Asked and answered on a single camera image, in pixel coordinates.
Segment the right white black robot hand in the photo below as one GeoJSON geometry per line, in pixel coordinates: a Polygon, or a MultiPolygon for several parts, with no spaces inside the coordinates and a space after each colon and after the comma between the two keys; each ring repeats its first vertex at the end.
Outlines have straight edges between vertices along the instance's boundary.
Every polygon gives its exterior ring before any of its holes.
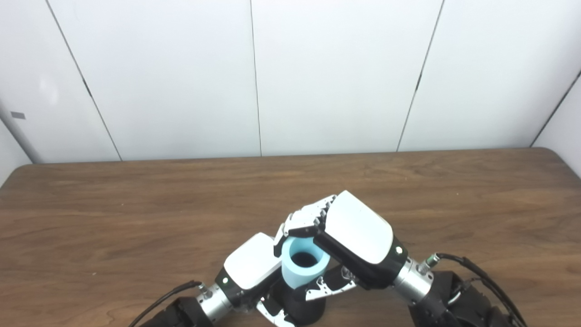
{"type": "Polygon", "coordinates": [[[291,237],[311,238],[339,266],[300,286],[299,299],[311,301],[354,287],[384,290],[394,287],[408,252],[392,226],[349,191],[329,195],[290,213],[274,238],[273,251],[282,255],[291,237]]]}

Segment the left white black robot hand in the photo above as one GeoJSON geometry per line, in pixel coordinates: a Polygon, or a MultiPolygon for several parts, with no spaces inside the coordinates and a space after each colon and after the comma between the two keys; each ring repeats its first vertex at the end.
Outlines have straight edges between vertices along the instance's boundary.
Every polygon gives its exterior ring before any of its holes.
{"type": "Polygon", "coordinates": [[[274,238],[257,233],[233,251],[215,279],[220,306],[215,318],[230,311],[259,311],[276,327],[294,327],[274,292],[281,285],[281,258],[274,255],[274,238]]]}

